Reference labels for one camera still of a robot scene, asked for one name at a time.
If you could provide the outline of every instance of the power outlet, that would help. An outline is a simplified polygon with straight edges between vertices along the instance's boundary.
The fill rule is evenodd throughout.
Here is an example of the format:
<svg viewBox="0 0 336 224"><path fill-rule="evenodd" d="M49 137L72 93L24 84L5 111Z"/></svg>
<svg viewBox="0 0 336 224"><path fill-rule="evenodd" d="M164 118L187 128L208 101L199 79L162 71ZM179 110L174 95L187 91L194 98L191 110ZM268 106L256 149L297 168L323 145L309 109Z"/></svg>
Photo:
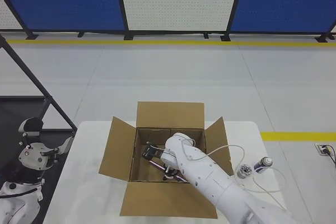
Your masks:
<svg viewBox="0 0 336 224"><path fill-rule="evenodd" d="M317 149L320 156L329 156L327 153L325 153L323 150L329 150L331 156L334 156L334 153L331 151L329 147L327 147L325 144L315 143L315 148Z"/></svg>

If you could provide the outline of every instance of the box flap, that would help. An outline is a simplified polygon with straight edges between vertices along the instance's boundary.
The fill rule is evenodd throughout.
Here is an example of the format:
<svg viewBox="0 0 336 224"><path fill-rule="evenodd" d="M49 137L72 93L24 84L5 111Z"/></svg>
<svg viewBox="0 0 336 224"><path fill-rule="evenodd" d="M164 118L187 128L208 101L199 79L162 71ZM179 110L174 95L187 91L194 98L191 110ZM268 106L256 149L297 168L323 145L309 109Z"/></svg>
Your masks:
<svg viewBox="0 0 336 224"><path fill-rule="evenodd" d="M128 180L135 136L135 127L115 116L112 118L111 129L100 166L100 174L120 180Z"/></svg>
<svg viewBox="0 0 336 224"><path fill-rule="evenodd" d="M207 154L216 148L228 144L223 117L219 118L214 124L207 128L205 134ZM227 174L230 176L234 174L228 148L222 148L221 150L218 150L217 152L210 155L210 158L212 158L212 160L214 160Z"/></svg>
<svg viewBox="0 0 336 224"><path fill-rule="evenodd" d="M138 102L137 128L204 129L202 102Z"/></svg>
<svg viewBox="0 0 336 224"><path fill-rule="evenodd" d="M217 218L215 206L190 184L129 182L121 216Z"/></svg>

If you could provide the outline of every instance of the white robot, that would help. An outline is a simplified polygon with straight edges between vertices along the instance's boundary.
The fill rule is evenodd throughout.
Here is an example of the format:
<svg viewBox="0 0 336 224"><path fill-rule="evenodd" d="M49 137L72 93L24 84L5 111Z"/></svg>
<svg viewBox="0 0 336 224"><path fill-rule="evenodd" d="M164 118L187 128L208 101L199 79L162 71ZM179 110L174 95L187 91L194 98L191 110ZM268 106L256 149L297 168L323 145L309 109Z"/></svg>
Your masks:
<svg viewBox="0 0 336 224"><path fill-rule="evenodd" d="M47 148L40 142L42 126L40 119L30 118L18 129L22 134L18 145L23 149L18 162L10 163L1 174L6 182L0 190L0 224L33 222L40 211L39 201L43 199L44 171L57 163L56 155L67 153L71 147L73 137L58 148Z"/></svg>
<svg viewBox="0 0 336 224"><path fill-rule="evenodd" d="M230 224L294 224L297 223L281 208L254 197L241 188L219 165L182 133L176 133L165 144L164 153L148 146L143 157L159 157L166 165L165 177L171 178L172 170L183 176L201 192L228 219Z"/></svg>

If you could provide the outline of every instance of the white table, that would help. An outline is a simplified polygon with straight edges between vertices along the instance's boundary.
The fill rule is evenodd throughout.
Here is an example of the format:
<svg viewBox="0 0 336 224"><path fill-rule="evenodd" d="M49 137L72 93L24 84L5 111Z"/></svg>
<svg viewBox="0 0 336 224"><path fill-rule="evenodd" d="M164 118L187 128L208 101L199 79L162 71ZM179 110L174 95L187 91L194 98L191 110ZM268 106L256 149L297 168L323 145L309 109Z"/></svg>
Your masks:
<svg viewBox="0 0 336 224"><path fill-rule="evenodd" d="M106 147L111 122L82 122L78 128L66 164L58 181L45 224L60 223L227 223L225 217L217 211L218 219L182 218L182 217L121 217L119 216L126 181L117 180L99 174L99 167ZM225 122L229 144L245 148L243 163L253 166L267 155L258 127L253 122ZM242 152L230 147L233 167L241 160ZM267 190L278 189L273 170L256 175L257 182ZM249 189L260 190L251 178L244 181ZM268 195L254 193L258 198L276 204ZM275 198L284 205L281 193Z"/></svg>

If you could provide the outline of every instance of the blue partition panel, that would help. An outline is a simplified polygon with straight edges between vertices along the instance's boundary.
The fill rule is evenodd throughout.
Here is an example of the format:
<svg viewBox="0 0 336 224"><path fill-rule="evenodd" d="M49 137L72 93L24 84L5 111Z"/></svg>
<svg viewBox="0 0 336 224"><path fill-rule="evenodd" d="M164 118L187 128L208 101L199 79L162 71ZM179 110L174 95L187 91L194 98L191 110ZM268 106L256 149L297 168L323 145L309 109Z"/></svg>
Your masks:
<svg viewBox="0 0 336 224"><path fill-rule="evenodd" d="M118 0L11 0L29 29L124 30Z"/></svg>
<svg viewBox="0 0 336 224"><path fill-rule="evenodd" d="M231 31L326 32L336 0L239 0Z"/></svg>

